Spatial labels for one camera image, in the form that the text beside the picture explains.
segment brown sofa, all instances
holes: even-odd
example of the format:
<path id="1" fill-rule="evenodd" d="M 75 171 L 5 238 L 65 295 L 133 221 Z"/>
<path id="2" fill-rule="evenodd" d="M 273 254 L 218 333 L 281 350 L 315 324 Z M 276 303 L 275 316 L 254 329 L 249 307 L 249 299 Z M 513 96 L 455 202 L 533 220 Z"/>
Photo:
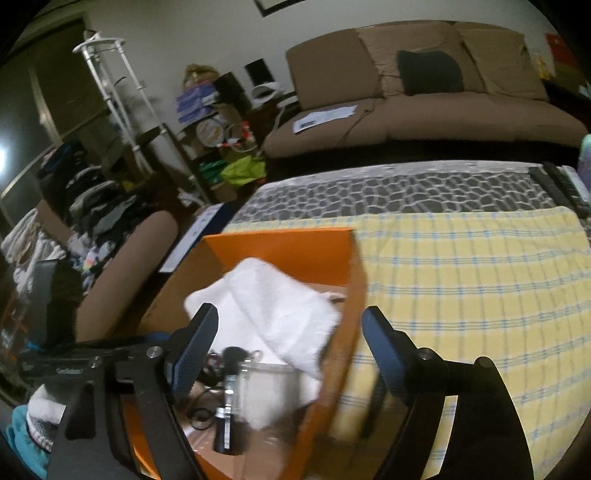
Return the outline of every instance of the brown sofa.
<path id="1" fill-rule="evenodd" d="M 400 50 L 447 53 L 460 68 L 464 91 L 406 95 Z M 355 166 L 356 158 L 366 164 L 367 156 L 373 163 L 520 160 L 519 151 L 527 153 L 523 160 L 541 153 L 568 164 L 587 133 L 579 120 L 548 102 L 523 36 L 501 27 L 416 21 L 351 28 L 291 48 L 287 61 L 302 112 L 266 138 L 271 173 L 307 162 L 316 171 L 339 162 Z M 357 105 L 355 114 L 293 133 L 295 120 L 342 105 Z"/>
<path id="2" fill-rule="evenodd" d="M 74 232 L 45 200 L 37 205 L 37 211 L 45 232 L 65 248 Z M 139 224 L 80 304 L 76 316 L 77 342 L 97 340 L 113 332 L 177 234 L 178 224 L 168 212 L 155 212 Z"/>

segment red object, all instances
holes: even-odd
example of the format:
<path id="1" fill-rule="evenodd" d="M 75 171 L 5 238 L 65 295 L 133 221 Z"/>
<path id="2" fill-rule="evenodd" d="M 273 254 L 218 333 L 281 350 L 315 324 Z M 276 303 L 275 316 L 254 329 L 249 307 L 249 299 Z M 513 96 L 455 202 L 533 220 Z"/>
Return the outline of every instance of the red object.
<path id="1" fill-rule="evenodd" d="M 550 45 L 554 61 L 579 68 L 579 63 L 576 58 L 574 58 L 573 52 L 570 51 L 570 48 L 560 35 L 547 33 L 546 40 L 548 40 L 548 45 Z"/>

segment yellow plaid tablecloth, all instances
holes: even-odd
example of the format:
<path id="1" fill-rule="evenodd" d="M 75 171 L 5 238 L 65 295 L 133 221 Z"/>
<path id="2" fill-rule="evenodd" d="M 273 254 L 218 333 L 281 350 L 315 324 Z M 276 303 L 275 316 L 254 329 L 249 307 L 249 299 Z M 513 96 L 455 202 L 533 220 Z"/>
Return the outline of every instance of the yellow plaid tablecloth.
<path id="1" fill-rule="evenodd" d="M 355 228 L 368 305 L 379 306 L 394 328 L 448 360 L 492 358 L 517 408 L 535 476 L 543 478 L 591 408 L 591 257 L 574 213 L 362 215 L 239 223 L 226 231 L 330 226 Z M 361 337 L 332 425 L 340 445 L 357 440 L 375 376 Z M 443 461 L 455 400 L 446 400 L 424 478 Z M 335 448 L 313 476 L 371 478 L 401 412 L 388 399 L 366 448 Z"/>

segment metal bolt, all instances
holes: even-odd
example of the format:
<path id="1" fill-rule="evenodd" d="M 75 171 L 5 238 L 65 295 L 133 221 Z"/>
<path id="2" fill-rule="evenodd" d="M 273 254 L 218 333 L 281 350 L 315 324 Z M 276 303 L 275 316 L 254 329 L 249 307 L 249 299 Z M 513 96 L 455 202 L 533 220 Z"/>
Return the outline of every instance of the metal bolt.
<path id="1" fill-rule="evenodd" d="M 422 358 L 423 360 L 430 360 L 431 358 L 433 358 L 435 356 L 435 352 L 433 350 L 431 350 L 430 348 L 427 348 L 426 346 L 418 349 L 417 352 L 418 352 L 419 357 Z"/>
<path id="2" fill-rule="evenodd" d="M 96 368 L 98 367 L 100 364 L 102 364 L 103 359 L 99 356 L 94 356 L 93 358 L 90 359 L 89 365 L 90 368 Z"/>
<path id="3" fill-rule="evenodd" d="M 149 358 L 156 358 L 162 355 L 162 351 L 163 350 L 161 346 L 151 346 L 148 348 L 146 355 L 148 355 Z"/>
<path id="4" fill-rule="evenodd" d="M 490 358 L 488 358 L 487 356 L 480 356 L 480 357 L 478 357 L 477 361 L 478 361 L 478 364 L 484 368 L 493 368 L 495 366 L 493 361 Z"/>

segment picture frame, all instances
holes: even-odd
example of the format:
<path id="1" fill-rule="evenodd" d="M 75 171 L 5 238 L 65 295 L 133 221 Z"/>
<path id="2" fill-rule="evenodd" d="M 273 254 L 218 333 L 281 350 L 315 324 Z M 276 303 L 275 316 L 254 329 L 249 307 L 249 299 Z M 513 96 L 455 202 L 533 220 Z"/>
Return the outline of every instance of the picture frame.
<path id="1" fill-rule="evenodd" d="M 263 17 L 305 0 L 254 0 L 256 7 Z"/>

